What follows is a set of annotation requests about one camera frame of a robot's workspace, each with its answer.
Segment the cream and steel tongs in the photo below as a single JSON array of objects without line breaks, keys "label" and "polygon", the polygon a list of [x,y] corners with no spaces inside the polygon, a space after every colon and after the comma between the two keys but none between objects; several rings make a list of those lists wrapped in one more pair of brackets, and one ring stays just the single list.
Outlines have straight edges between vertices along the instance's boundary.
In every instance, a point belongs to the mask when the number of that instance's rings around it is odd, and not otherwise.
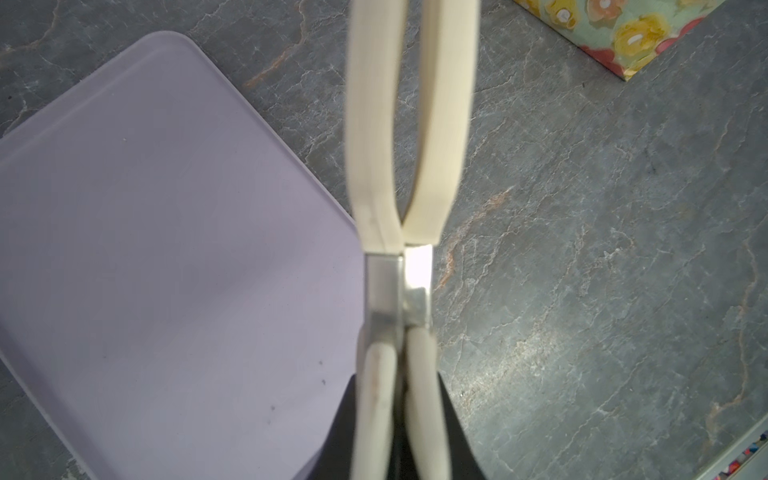
[{"label": "cream and steel tongs", "polygon": [[346,59],[345,172],[365,257],[350,475],[393,479],[408,456],[420,479],[454,475],[449,408],[433,331],[434,248],[462,178],[481,5],[422,5],[416,170],[400,210],[394,123],[408,5],[354,1]]}]

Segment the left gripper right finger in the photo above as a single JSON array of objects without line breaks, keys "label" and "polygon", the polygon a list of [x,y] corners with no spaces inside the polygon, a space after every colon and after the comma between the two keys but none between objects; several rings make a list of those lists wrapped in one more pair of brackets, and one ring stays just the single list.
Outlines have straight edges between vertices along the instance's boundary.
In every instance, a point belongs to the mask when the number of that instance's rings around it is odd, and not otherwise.
[{"label": "left gripper right finger", "polygon": [[452,480],[485,480],[441,375],[438,375],[446,423]]}]

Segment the lavender plastic tray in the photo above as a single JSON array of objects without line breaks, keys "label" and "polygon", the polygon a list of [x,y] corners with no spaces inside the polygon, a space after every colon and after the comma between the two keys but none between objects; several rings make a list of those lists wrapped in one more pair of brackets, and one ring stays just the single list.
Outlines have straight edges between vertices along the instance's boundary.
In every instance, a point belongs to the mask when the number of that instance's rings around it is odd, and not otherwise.
[{"label": "lavender plastic tray", "polygon": [[354,369],[341,206],[186,36],[1,142],[1,356],[94,479],[304,479]]}]

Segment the printed paper gift bag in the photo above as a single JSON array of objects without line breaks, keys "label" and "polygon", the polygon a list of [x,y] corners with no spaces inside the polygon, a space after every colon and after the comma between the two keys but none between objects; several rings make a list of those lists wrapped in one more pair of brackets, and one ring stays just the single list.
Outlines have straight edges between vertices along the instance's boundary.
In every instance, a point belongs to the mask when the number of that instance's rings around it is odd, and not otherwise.
[{"label": "printed paper gift bag", "polygon": [[627,81],[723,0],[516,0],[516,4]]}]

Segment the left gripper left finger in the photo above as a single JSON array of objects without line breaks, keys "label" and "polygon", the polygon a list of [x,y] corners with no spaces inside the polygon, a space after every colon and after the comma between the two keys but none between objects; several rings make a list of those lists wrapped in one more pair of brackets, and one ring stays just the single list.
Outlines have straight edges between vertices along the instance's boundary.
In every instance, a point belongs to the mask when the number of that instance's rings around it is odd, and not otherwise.
[{"label": "left gripper left finger", "polygon": [[309,480],[349,480],[356,423],[356,376],[347,383]]}]

